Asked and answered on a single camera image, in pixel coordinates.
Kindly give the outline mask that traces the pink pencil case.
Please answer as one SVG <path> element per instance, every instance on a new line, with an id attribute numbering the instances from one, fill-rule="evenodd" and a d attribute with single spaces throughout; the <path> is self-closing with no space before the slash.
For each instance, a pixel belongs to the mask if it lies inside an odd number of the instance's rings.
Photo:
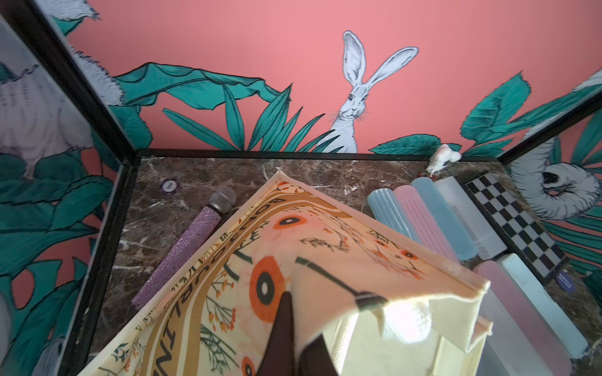
<path id="1" fill-rule="evenodd" d="M 453 251 L 439 225 L 437 225 L 434 216 L 431 215 L 417 189 L 411 185 L 399 186 L 393 191 L 393 194 L 409 218 L 420 243 L 453 263 L 459 264 L 458 256 Z"/>
<path id="2" fill-rule="evenodd" d="M 561 341 L 498 263 L 487 261 L 474 272 L 492 282 L 490 291 L 501 302 L 542 358 L 552 375 L 569 375 L 572 362 Z"/>

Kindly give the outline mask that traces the pale mint case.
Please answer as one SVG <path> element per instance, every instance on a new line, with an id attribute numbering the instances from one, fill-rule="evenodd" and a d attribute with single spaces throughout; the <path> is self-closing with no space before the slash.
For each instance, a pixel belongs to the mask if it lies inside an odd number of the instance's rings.
<path id="1" fill-rule="evenodd" d="M 497 263 L 505 269 L 542 319 L 562 342 L 572 359 L 585 355 L 589 344 L 568 315 L 550 297 L 544 286 L 516 254 L 504 255 Z"/>

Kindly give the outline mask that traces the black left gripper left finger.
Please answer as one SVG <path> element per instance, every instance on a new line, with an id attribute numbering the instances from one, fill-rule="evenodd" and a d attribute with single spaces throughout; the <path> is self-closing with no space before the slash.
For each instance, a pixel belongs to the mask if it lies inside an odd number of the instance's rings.
<path id="1" fill-rule="evenodd" d="M 293 300 L 285 292 L 279 302 L 266 352 L 256 373 L 258 376 L 295 374 Z"/>

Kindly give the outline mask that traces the translucent white pencil case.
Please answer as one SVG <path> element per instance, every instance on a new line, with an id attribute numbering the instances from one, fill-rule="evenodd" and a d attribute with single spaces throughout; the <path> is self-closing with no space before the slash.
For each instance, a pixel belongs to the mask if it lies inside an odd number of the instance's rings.
<path id="1" fill-rule="evenodd" d="M 434 185 L 462 223 L 482 260 L 493 259 L 508 250 L 505 243 L 454 177 L 437 180 Z"/>

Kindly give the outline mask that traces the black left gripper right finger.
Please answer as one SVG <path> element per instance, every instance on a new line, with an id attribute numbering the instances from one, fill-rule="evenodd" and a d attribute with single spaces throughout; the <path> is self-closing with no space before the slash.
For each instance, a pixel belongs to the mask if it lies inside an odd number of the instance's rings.
<path id="1" fill-rule="evenodd" d="M 332 363 L 323 335 L 318 336 L 301 353 L 299 359 L 301 376 L 338 376 Z"/>

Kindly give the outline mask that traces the cream floral canvas tote bag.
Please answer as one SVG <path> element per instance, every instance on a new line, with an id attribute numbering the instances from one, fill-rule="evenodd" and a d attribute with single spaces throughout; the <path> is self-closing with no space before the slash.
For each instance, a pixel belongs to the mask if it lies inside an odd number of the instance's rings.
<path id="1" fill-rule="evenodd" d="M 257 375 L 288 291 L 294 375 L 320 335 L 339 375 L 474 375 L 492 334 L 489 286 L 278 172 L 83 374 Z"/>

